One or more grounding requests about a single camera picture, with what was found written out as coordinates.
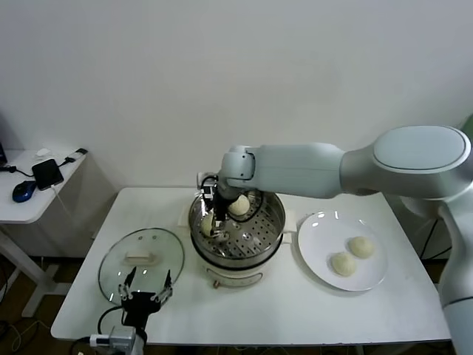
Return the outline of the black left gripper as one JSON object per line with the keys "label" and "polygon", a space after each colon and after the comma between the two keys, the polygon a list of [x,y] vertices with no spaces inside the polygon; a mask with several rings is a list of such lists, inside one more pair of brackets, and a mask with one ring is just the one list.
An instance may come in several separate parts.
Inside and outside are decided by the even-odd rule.
{"label": "black left gripper", "polygon": [[157,313],[161,309],[161,303],[166,303],[173,294],[173,282],[171,270],[166,275],[162,290],[157,293],[137,292],[130,294],[130,287],[135,278],[136,267],[134,267],[125,280],[118,285],[118,293],[121,299],[121,306],[125,312],[123,325],[146,325],[151,314]]}

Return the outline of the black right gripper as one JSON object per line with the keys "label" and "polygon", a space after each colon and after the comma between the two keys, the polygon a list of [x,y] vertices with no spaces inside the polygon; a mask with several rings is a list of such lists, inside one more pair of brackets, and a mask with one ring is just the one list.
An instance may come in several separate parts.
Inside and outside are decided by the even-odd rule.
{"label": "black right gripper", "polygon": [[211,224],[212,237],[217,237],[220,234],[220,240],[229,240],[232,225],[231,222],[225,220],[228,207],[237,200],[236,198],[237,192],[235,189],[221,185],[216,186],[214,193],[214,216],[217,220]]}

